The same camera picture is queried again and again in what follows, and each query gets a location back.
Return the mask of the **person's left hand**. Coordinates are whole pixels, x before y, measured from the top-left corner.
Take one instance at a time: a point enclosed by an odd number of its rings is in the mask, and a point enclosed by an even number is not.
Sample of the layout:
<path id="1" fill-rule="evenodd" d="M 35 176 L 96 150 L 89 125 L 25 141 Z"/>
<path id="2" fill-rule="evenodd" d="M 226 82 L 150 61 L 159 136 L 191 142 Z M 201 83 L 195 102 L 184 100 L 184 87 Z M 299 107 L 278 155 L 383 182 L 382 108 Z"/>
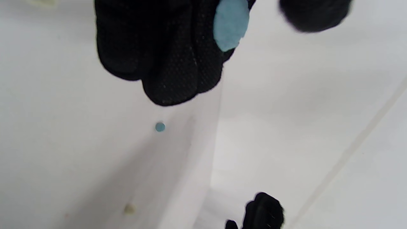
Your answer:
<path id="1" fill-rule="evenodd" d="M 156 105 L 212 90 L 244 37 L 254 0 L 95 0 L 96 48 L 115 77 Z"/>

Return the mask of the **person's right hand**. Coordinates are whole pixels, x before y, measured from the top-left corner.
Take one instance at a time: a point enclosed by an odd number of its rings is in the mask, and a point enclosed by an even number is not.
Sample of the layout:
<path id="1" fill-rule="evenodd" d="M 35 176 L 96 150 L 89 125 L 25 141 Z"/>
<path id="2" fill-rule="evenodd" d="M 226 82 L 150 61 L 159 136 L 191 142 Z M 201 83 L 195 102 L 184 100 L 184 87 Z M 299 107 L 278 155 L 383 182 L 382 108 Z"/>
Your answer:
<path id="1" fill-rule="evenodd" d="M 259 192 L 246 204 L 241 228 L 281 229 L 284 221 L 284 209 L 280 202 L 269 194 Z"/>

